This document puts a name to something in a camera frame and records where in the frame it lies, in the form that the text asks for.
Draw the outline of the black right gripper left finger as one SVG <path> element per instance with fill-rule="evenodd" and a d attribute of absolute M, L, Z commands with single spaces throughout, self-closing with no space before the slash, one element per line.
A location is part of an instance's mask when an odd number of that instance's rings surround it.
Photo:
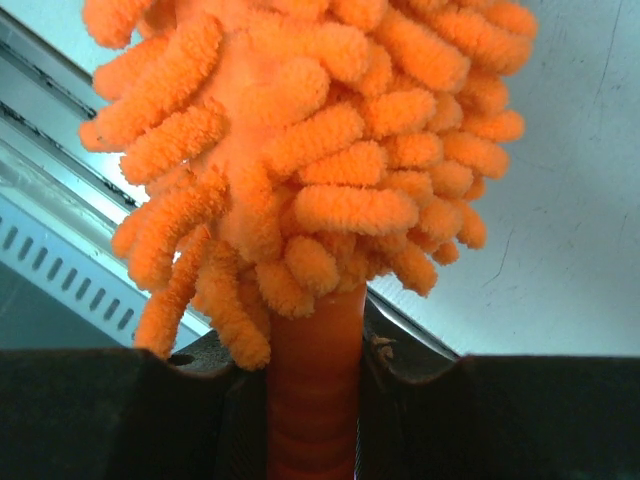
<path fill-rule="evenodd" d="M 5 350 L 5 479 L 262 479 L 264 377 L 210 332 L 144 349 Z"/>

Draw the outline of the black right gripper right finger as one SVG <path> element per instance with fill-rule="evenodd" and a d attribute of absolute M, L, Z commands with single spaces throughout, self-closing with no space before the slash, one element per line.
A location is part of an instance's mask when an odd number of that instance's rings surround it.
<path fill-rule="evenodd" d="M 361 479 L 635 479 L 633 357 L 463 356 L 365 305 Z"/>

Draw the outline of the orange microfiber duster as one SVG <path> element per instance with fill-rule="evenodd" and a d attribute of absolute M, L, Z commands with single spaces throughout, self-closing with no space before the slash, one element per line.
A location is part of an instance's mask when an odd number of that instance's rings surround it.
<path fill-rule="evenodd" d="M 267 475 L 350 479 L 367 283 L 426 296 L 480 249 L 473 202 L 524 133 L 505 78 L 518 1 L 88 1 L 118 51 L 83 146 L 147 201 L 112 237 L 149 292 L 134 343 L 167 358 L 188 307 L 267 373 Z"/>

